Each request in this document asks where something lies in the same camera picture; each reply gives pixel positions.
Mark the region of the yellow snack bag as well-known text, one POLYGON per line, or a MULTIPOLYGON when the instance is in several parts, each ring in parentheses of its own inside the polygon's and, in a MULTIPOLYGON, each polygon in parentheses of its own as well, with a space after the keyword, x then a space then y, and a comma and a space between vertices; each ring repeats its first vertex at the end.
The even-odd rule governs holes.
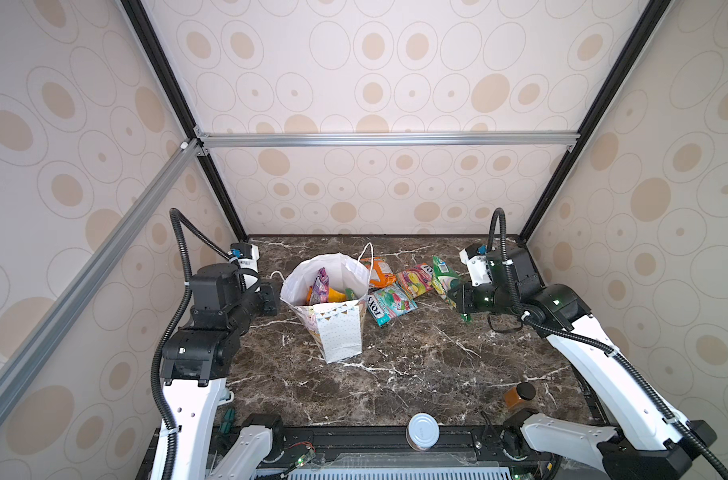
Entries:
POLYGON ((348 296, 345 292, 339 292, 332 288, 329 289, 327 294, 328 303, 341 303, 348 300, 348 296))

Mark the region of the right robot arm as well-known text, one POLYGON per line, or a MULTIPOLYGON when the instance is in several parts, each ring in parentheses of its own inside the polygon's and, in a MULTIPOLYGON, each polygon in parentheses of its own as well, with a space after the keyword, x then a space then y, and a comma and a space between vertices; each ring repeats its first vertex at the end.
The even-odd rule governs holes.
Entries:
POLYGON ((666 400, 623 355, 587 303, 570 287, 544 285, 529 251, 508 241, 496 209, 487 240, 460 253, 470 279, 447 292, 465 317, 512 315, 558 350, 594 392, 602 425, 558 420, 520 407, 502 425, 500 446, 512 461, 552 454, 611 479, 680 479, 704 459, 723 479, 728 468, 711 451, 717 435, 666 400))

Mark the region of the green snack packet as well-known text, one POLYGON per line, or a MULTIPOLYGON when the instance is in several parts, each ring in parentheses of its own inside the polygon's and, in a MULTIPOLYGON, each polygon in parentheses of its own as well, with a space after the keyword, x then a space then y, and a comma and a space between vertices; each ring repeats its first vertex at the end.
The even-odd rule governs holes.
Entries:
POLYGON ((445 303, 452 309, 457 310, 457 302, 450 296, 450 292, 463 286, 463 279, 439 256, 433 257, 432 268, 432 286, 434 290, 445 303))

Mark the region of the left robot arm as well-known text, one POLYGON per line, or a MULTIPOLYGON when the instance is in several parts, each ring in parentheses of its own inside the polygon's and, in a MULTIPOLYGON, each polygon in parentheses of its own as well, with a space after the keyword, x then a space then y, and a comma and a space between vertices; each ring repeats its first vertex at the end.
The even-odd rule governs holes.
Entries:
POLYGON ((184 294, 156 347, 151 393, 162 424, 154 479, 202 479, 217 408, 241 339, 259 317, 280 311, 279 286, 258 271, 257 246, 224 250, 180 210, 169 212, 184 275, 184 294))

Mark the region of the purple snack packet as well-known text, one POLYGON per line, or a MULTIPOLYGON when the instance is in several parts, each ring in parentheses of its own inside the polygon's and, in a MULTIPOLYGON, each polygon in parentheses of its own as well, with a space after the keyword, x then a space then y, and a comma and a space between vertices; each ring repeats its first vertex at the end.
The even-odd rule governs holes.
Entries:
POLYGON ((313 282, 313 296, 311 305, 327 303, 327 294, 330 289, 330 279, 325 268, 320 268, 313 282))

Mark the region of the white paper bag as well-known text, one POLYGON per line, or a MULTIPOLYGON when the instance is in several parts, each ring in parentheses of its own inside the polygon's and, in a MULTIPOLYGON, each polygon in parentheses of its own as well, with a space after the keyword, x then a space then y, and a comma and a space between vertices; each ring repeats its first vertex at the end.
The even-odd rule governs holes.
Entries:
POLYGON ((301 262, 283 279, 281 301, 303 322, 319 346, 324 360, 334 363, 363 351, 363 325, 372 269, 361 263, 372 260, 374 249, 367 243, 358 258, 342 253, 323 254, 301 262), (330 277, 330 287, 354 297, 343 302, 309 305, 309 288, 320 269, 330 277))

